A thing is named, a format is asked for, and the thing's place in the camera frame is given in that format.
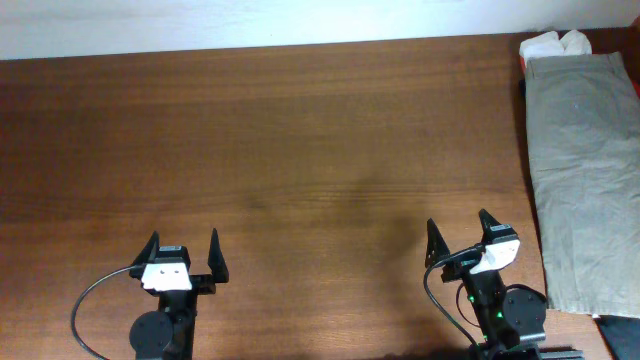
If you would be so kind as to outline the khaki green shorts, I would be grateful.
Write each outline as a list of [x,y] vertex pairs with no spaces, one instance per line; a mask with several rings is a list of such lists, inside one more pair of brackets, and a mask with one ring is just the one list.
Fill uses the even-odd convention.
[[639,315],[639,96],[620,53],[525,72],[529,169],[551,308]]

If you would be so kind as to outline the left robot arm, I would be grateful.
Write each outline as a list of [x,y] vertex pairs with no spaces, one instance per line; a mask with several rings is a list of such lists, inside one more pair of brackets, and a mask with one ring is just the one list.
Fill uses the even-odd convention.
[[189,272],[191,260],[185,246],[162,246],[154,232],[132,262],[129,276],[158,299],[158,307],[133,323],[129,342],[137,359],[189,360],[193,357],[198,298],[216,293],[229,281],[229,271],[212,231],[205,274]]

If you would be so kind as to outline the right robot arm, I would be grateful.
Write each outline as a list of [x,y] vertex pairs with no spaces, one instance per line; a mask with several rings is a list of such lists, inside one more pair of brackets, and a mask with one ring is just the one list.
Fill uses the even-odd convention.
[[[509,224],[496,220],[487,210],[478,213],[481,240],[463,250],[452,252],[434,220],[427,221],[427,246],[423,286],[435,307],[469,341],[471,359],[582,359],[584,353],[574,349],[539,347],[546,339],[547,298],[524,284],[505,285],[500,271],[511,265],[521,241]],[[440,304],[429,287],[431,273],[440,269],[444,283],[460,283],[458,290],[467,293],[484,341],[477,342]]]

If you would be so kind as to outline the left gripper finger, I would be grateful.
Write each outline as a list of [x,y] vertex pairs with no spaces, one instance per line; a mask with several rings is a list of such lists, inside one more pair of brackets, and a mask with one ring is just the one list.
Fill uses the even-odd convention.
[[159,234],[157,231],[153,231],[150,239],[143,247],[141,252],[135,257],[132,262],[133,265],[143,265],[153,261],[156,257],[156,253],[159,249]]
[[216,228],[212,230],[207,264],[215,283],[229,282],[229,271],[221,251],[219,235]]

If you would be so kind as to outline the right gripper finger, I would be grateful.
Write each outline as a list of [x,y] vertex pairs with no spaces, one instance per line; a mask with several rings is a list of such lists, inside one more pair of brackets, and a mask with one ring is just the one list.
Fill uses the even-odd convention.
[[497,221],[486,209],[479,211],[479,220],[483,230],[481,242],[483,244],[491,244],[497,237],[497,230],[494,227],[501,226],[501,223]]
[[427,221],[427,246],[425,267],[429,268],[436,264],[441,258],[450,255],[450,250],[435,221],[430,218]]

